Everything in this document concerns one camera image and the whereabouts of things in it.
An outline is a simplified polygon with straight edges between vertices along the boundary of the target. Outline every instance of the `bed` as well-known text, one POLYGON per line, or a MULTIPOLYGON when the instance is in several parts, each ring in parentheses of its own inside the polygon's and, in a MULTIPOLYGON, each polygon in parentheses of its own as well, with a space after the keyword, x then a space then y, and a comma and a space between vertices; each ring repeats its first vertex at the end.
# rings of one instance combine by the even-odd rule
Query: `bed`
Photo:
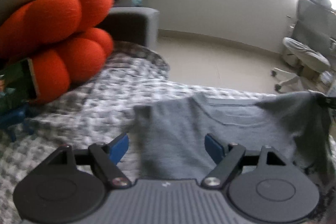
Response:
MULTIPOLYGON (((0 223, 19 223, 12 201, 15 185, 59 145, 87 148, 92 143, 108 143, 125 132, 133 121, 133 107, 155 100, 204 92, 214 98, 261 98, 273 96, 237 90, 183 85, 168 81, 169 65, 155 52, 130 42, 116 42, 115 51, 103 70, 84 85, 74 87, 43 107, 31 108, 32 136, 12 130, 17 141, 0 136, 0 223)), ((336 144, 331 138, 333 147, 336 144)), ((139 174, 139 153, 130 143, 118 165, 131 179, 139 174)))

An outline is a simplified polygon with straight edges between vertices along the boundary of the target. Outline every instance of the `baseboard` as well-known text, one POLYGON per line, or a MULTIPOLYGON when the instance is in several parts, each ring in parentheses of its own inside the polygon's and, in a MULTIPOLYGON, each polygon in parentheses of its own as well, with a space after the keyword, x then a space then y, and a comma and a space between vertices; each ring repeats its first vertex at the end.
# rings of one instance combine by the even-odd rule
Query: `baseboard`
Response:
POLYGON ((247 45, 241 42, 232 41, 224 38, 219 37, 211 37, 208 35, 197 34, 197 33, 189 33, 189 32, 180 32, 180 31, 171 31, 171 30, 159 30, 159 36, 161 37, 176 37, 182 39, 193 39, 198 41, 207 41, 207 42, 214 42, 220 43, 229 47, 239 48, 245 51, 257 52, 263 55, 280 58, 280 53, 271 52, 265 50, 263 48, 259 48, 256 46, 247 45))

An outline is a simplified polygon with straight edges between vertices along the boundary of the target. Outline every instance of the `gray gripper base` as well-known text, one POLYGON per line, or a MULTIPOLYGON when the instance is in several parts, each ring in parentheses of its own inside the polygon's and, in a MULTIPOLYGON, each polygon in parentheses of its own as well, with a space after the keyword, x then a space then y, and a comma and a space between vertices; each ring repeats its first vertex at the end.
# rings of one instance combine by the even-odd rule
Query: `gray gripper base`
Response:
POLYGON ((114 190, 88 217, 72 224, 250 224, 227 204, 219 191, 195 180, 138 180, 114 190))

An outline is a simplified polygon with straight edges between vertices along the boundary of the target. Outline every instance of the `gray chair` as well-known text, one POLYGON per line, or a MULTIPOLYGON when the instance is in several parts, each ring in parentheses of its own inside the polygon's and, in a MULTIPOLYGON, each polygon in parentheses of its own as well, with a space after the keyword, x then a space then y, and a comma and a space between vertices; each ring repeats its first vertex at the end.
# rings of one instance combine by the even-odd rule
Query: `gray chair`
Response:
POLYGON ((333 63, 331 36, 336 26, 336 15, 332 12, 329 0, 298 0, 297 19, 291 37, 283 39, 288 55, 295 55, 301 66, 297 73, 287 72, 274 68, 272 76, 277 74, 286 77, 286 80, 274 86, 276 91, 285 85, 298 83, 303 90, 300 72, 303 65, 318 73, 328 70, 333 63))
POLYGON ((97 27, 106 30, 116 41, 133 42, 155 50, 159 11, 143 7, 111 8, 97 27))

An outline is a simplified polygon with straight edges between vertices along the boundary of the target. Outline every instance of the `sofa armrest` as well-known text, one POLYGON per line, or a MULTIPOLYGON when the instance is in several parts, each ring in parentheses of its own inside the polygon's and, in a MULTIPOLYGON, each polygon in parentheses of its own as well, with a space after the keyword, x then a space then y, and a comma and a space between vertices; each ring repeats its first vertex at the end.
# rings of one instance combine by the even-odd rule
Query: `sofa armrest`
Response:
POLYGON ((116 41, 133 42, 155 50, 159 11, 143 7, 111 8, 97 27, 106 30, 116 41))

